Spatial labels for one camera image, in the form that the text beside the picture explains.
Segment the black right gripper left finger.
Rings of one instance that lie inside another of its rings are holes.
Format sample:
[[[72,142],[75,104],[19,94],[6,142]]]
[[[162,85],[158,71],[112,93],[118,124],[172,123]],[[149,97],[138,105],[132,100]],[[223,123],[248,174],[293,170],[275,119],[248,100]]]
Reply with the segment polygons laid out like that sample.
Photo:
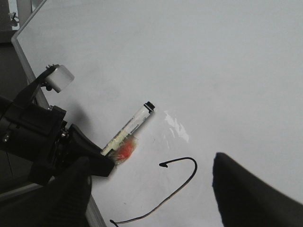
[[[79,158],[47,186],[0,208],[2,227],[79,227],[91,194],[89,160]]]

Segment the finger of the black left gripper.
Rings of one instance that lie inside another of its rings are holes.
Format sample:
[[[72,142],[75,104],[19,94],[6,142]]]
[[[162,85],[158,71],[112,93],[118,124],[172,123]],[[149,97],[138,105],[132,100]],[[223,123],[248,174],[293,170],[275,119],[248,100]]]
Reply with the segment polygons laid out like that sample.
[[[102,149],[88,139],[75,124],[69,127],[68,135],[66,163],[72,164],[80,157],[86,157],[91,175],[108,177],[114,168],[114,162],[101,154]]]

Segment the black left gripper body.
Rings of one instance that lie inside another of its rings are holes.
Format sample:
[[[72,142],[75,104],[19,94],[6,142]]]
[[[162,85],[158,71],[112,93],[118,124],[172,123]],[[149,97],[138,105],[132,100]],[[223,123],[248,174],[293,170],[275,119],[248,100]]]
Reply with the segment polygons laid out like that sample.
[[[66,125],[66,111],[37,106],[24,95],[0,98],[0,149],[32,162],[29,181],[47,185],[55,175],[55,144]]]

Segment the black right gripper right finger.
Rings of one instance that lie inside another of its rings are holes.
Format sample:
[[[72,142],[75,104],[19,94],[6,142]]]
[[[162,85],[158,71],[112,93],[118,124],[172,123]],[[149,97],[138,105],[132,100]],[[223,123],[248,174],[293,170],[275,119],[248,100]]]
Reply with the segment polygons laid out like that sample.
[[[212,183],[225,227],[301,227],[303,205],[217,153]]]

